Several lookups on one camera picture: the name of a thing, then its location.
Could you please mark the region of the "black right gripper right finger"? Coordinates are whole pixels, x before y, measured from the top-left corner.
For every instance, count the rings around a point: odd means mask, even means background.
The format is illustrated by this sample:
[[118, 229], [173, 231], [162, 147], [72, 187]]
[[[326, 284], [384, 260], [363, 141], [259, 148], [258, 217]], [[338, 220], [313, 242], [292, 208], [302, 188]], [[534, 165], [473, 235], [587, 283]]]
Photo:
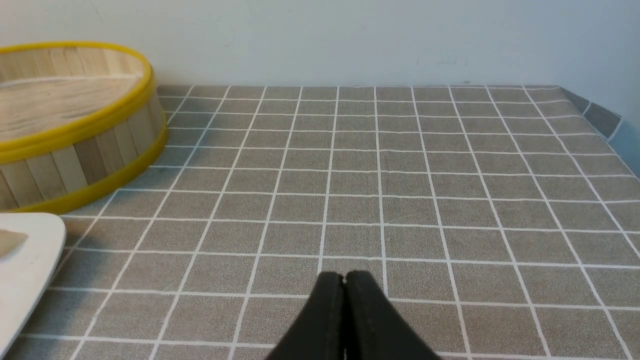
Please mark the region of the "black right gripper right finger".
[[373, 275], [350, 271], [345, 278], [346, 360], [439, 360], [391, 305]]

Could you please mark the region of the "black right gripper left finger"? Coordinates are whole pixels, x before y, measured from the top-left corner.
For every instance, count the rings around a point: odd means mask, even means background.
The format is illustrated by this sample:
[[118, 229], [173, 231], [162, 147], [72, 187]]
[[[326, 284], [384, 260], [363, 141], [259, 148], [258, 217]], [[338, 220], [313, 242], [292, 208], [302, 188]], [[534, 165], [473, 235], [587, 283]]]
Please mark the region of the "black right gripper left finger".
[[268, 360], [343, 360], [343, 276], [318, 274], [310, 296]]

